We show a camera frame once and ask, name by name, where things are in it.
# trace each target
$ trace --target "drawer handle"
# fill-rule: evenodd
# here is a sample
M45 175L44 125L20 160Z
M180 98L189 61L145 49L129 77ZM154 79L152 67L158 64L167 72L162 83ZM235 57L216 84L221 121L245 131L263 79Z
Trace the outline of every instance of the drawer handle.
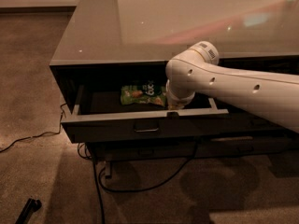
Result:
M135 131L136 133L150 133L150 132L157 132L157 131L159 131L159 127L157 127L157 128L153 128L153 129L145 129L145 130L138 130L138 129L134 128L134 131Z

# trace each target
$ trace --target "open drawer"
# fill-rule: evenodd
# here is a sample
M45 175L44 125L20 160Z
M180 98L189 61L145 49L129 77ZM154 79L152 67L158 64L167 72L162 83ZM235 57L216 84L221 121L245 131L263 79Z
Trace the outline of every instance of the open drawer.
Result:
M121 87L136 80L165 84L165 63L110 63L60 66L56 72L71 115L62 120L73 143L194 137L194 119L226 114L213 99L197 94L182 110L152 104L121 104Z

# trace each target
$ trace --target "chip bag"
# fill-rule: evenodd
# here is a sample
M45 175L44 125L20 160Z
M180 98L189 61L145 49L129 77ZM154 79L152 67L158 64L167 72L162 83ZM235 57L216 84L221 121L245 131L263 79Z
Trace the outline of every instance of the chip bag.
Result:
M166 106L165 86L156 85L149 80L141 85L121 87L121 104L154 104Z

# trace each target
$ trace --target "cord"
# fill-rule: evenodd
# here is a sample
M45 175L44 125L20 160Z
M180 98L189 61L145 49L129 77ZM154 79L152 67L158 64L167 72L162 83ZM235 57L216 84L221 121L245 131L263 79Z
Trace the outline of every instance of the cord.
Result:
M84 147L84 154L85 154L85 156L83 156L83 155L81 154L81 152L80 152L80 150L82 149L82 147ZM87 154L87 151L88 151L87 146L86 146L84 143L78 143L78 147L77 147L77 153L78 153L78 155L79 155L82 159L84 159L84 160L91 161L91 160L92 160L92 156L91 156L91 155L88 155L88 154Z
M97 194L98 194L98 197L99 197L99 202L100 202L102 224L105 224L105 212L104 212L103 199L102 199L101 191L100 191L100 188L99 188L99 184L98 184L97 179L96 179L96 167L95 167L94 161L93 161L93 177L94 177L96 191L97 191Z
M174 178L181 170L182 168L189 162L191 161L193 158L188 158L185 162L183 162L183 164L172 174L170 175L165 181L157 184L157 185L154 185L152 187L149 187L149 188L144 188L144 189L109 189L107 188L106 186L104 186L103 182L102 182L102 175L103 175L103 172L105 171L105 167L101 170L99 176L98 176L98 182L101 186L101 188L105 191L108 191L108 192L117 192L117 193L127 193L127 192L142 192L142 191L148 191L148 190L152 190L152 189L157 189L159 188L160 186L164 185L165 183L169 182L172 178Z
M24 137L24 138L19 138L19 139L13 141L8 147L6 147L6 148L0 150L0 153L3 153L3 152L5 152L5 151L9 150L9 149L12 148L16 143L18 143L18 142L20 142L20 141L24 141L24 140L28 140L28 139L34 139L34 138L39 138L39 137L42 137L42 136L45 136L45 135L46 135L46 136L54 136L54 135L59 134L59 133L61 132L61 130L62 130L61 121L62 121L62 119L63 119L63 116L65 116L65 112L64 112L64 110L63 110L63 106L64 106L64 105L66 105L66 103L60 105L60 108L61 108L61 110L62 110L62 113L61 113L61 115L60 115L60 119L59 119L59 130L58 130L58 132L43 132L43 133L41 133L41 134L39 134L39 135L34 135L34 136L28 136L28 137Z

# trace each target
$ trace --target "glass tabletop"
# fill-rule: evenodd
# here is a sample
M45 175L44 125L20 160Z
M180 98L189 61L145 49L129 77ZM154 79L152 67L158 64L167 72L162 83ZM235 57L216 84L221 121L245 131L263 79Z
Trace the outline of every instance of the glass tabletop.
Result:
M299 54L298 0L80 0L55 64L167 61L205 40L221 58Z

